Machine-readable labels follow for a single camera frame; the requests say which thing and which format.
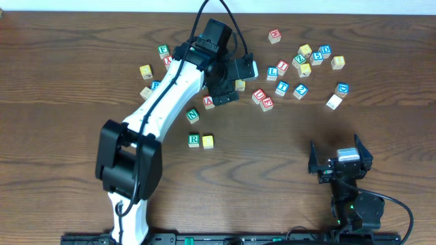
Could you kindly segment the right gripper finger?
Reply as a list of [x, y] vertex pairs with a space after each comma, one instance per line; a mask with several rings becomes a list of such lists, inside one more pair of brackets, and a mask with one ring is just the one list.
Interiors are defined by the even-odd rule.
[[309, 174], [316, 174], [320, 169], [317, 160], [317, 153], [313, 142], [310, 143], [310, 154], [307, 169]]
[[373, 155], [367, 150], [356, 134], [354, 135], [354, 141], [362, 166], [365, 170], [370, 170], [373, 163]]

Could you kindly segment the yellow O block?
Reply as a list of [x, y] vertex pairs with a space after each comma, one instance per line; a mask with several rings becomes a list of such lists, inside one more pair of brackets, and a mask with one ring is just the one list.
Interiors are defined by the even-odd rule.
[[204, 149], [210, 149], [214, 147], [214, 139], [212, 135], [204, 135], [202, 137], [202, 145]]

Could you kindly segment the green R block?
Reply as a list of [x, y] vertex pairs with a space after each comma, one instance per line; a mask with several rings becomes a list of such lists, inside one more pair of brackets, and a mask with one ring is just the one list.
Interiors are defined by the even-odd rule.
[[200, 146], [200, 136], [198, 134], [188, 135], [188, 146], [190, 148], [197, 148]]

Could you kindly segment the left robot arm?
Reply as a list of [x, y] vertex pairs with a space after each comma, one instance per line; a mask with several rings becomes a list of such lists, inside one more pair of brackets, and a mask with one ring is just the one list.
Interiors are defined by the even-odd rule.
[[185, 104], [206, 87], [213, 105], [239, 98], [235, 80], [258, 76], [252, 54], [235, 59], [232, 28], [210, 19], [199, 36], [177, 46], [160, 85], [123, 122], [108, 120], [99, 136], [95, 176], [114, 210], [115, 244], [141, 244], [149, 232], [147, 201], [162, 176], [161, 143]]

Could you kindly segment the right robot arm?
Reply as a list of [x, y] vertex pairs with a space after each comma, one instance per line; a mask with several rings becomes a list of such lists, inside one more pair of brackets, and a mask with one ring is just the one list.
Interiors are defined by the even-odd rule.
[[338, 227], [330, 232], [334, 242], [350, 242], [353, 238], [373, 243], [372, 232], [381, 227], [384, 199], [357, 189], [357, 180], [371, 169], [373, 156], [357, 135], [355, 146], [337, 150], [337, 156], [324, 165], [317, 159], [311, 144], [308, 172], [316, 174], [320, 184], [329, 184], [332, 191], [332, 213]]

